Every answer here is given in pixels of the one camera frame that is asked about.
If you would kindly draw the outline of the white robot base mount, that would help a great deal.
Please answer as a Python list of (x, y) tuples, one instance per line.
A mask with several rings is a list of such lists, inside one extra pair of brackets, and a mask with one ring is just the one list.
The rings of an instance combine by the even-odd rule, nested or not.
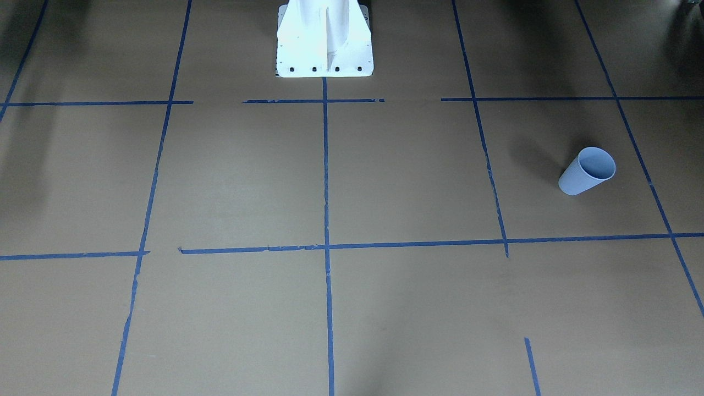
[(358, 1), (289, 1), (278, 8), (280, 78), (361, 78), (375, 64), (368, 6)]

